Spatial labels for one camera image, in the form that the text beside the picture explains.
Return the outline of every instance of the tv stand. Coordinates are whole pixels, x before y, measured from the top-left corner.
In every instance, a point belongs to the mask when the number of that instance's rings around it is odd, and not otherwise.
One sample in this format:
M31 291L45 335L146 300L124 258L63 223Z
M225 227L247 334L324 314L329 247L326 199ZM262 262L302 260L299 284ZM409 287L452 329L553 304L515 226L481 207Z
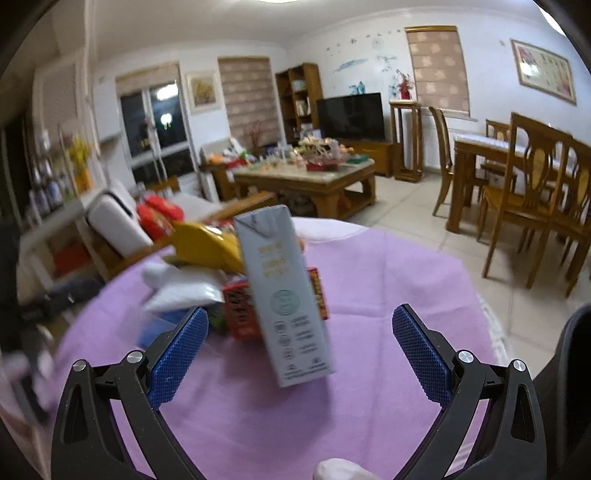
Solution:
M354 148L355 153L368 155L375 162L376 174L386 177L392 176L393 144L374 140L347 140L346 138L339 138L338 140L346 147Z

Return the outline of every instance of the roller blind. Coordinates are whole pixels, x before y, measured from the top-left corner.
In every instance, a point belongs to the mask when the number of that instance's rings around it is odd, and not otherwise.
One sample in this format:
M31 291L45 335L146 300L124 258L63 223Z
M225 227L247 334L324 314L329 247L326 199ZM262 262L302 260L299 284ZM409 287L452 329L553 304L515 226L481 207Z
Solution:
M279 141L281 134L269 58L219 58L218 63L232 136L248 148ZM252 133L256 131L259 132L257 145L253 145Z
M164 83L179 82L180 71L177 62L164 63L147 69L126 73L115 79L117 96L130 95L145 88Z
M466 65L457 28L428 25L405 30L419 103L469 116Z

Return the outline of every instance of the vase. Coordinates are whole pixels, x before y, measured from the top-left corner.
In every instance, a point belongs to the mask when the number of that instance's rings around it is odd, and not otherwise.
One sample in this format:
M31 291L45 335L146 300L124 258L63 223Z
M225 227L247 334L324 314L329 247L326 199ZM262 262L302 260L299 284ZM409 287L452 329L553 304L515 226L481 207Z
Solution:
M92 177L90 176L90 170L86 167L84 170L78 171L76 175L74 175L74 181L76 182L76 190L78 194L88 192L94 188L94 184L92 182Z

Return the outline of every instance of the blue textured gripper pad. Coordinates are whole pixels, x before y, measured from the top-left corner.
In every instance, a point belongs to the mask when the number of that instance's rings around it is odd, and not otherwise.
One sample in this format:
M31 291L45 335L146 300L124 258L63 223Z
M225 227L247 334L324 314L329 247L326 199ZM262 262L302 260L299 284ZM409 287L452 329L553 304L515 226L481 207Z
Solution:
M427 398L446 408L453 396L451 372L421 327L403 307L394 310L392 332Z
M203 309L197 309L152 369L148 400L154 410L174 398L185 373L205 341L208 328L207 313Z

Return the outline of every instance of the red decoration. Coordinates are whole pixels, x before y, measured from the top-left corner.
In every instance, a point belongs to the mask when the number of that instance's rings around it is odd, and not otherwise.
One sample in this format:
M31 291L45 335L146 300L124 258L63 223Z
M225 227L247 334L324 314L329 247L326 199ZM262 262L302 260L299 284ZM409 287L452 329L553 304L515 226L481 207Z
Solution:
M413 86L410 83L410 75L402 73L398 70L398 73L402 77L402 81L398 84L398 93L400 94L401 100L411 100L412 97L410 95L410 91L413 89Z

